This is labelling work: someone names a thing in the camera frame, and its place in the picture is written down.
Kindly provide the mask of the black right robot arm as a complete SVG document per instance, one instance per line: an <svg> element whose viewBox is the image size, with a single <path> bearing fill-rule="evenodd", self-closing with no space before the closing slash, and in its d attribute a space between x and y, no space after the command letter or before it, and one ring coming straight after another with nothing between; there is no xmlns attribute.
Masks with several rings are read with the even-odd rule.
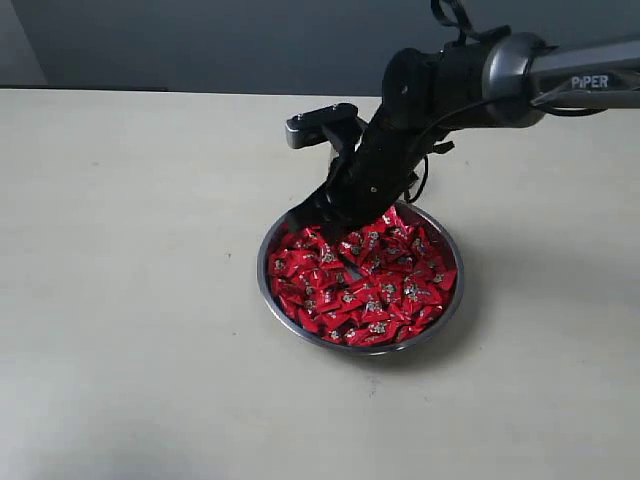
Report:
<svg viewBox="0 0 640 480"><path fill-rule="evenodd" d="M385 70L371 119L336 103L287 121L291 148L326 142L336 157L324 182L286 213L286 225L338 238L374 222L410 189L423 159L450 150L454 131L527 128L545 115L638 105L637 37L557 48L519 33L435 54L401 50Z"/></svg>

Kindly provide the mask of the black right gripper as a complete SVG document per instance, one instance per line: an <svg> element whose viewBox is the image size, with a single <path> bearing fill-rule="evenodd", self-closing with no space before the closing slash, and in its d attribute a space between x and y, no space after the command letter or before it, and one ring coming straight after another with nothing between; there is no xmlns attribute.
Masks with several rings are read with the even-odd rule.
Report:
<svg viewBox="0 0 640 480"><path fill-rule="evenodd" d="M405 192L411 174L448 132L396 130L370 122L360 139L342 128L322 132L338 153L325 181L285 215L290 232L318 227L338 240L377 220Z"/></svg>

